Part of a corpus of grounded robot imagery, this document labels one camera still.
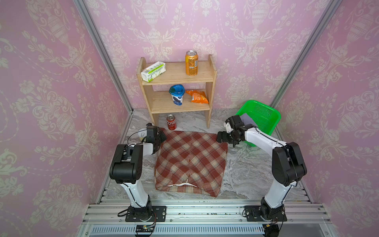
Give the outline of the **red plaid skirt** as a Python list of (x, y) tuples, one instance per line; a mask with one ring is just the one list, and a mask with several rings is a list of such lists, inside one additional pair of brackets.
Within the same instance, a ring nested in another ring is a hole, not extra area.
[(228, 144), (212, 133), (163, 130), (157, 153), (155, 188), (163, 192), (217, 197), (227, 164)]

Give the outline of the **lavender skirt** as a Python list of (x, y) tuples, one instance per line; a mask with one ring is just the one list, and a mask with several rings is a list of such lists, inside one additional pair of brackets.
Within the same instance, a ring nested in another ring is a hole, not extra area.
[(240, 115), (240, 119), (245, 125), (253, 124), (253, 120), (249, 117), (247, 113)]

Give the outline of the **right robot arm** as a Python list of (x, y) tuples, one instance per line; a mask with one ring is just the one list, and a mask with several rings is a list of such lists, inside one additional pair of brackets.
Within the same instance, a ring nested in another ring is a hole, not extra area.
[(307, 174), (307, 167), (295, 142), (286, 143), (262, 132), (247, 115), (234, 115), (224, 122), (226, 131), (217, 134), (218, 143), (233, 146), (241, 141), (252, 143), (271, 156), (274, 177), (269, 192), (261, 200), (261, 217), (272, 220), (284, 212), (284, 201), (292, 188)]

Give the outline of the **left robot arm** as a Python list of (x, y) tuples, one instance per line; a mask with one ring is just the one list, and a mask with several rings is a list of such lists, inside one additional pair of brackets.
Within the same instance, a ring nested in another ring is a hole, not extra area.
[(118, 144), (111, 162), (109, 176), (116, 183), (123, 185), (131, 201), (129, 210), (132, 214), (152, 213), (149, 195), (139, 181), (142, 175), (143, 157), (158, 152), (161, 143), (166, 140), (164, 132), (155, 125), (146, 125), (146, 136), (136, 144)]

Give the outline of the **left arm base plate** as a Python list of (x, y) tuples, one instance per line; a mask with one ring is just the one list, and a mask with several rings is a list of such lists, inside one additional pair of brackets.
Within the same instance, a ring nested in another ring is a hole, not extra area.
[(136, 208), (130, 206), (125, 216), (125, 222), (165, 222), (167, 206), (146, 206)]

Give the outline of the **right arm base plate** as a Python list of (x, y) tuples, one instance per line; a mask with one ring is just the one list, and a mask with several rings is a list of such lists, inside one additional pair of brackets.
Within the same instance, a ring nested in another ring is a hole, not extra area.
[(261, 206), (247, 205), (242, 211), (242, 216), (248, 222), (286, 222), (284, 206), (278, 208), (270, 208), (265, 204)]

